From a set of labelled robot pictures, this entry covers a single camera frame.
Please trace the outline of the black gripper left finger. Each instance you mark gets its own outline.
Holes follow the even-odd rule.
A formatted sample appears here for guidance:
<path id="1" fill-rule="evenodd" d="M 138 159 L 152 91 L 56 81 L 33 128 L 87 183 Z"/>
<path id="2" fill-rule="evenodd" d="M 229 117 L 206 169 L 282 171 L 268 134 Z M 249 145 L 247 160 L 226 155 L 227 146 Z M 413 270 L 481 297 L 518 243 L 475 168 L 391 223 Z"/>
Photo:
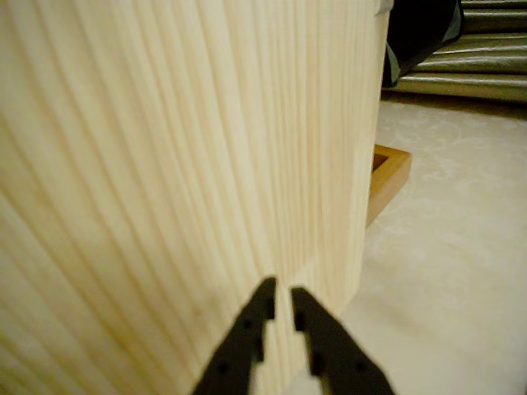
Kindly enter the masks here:
<path id="1" fill-rule="evenodd" d="M 267 277 L 236 316 L 231 329 L 213 352 L 194 394 L 250 394 L 253 369 L 264 361 L 267 321 L 275 319 L 277 280 Z"/>

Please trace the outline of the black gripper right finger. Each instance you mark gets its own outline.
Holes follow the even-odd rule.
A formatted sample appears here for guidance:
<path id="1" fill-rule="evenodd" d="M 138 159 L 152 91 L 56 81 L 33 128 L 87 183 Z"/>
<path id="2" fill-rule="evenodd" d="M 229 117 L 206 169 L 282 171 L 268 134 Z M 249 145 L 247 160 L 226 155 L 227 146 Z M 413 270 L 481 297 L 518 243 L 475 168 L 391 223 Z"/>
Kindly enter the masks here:
<path id="1" fill-rule="evenodd" d="M 305 288 L 291 289 L 295 330 L 305 337 L 310 374 L 324 394 L 392 394 L 383 371 Z"/>

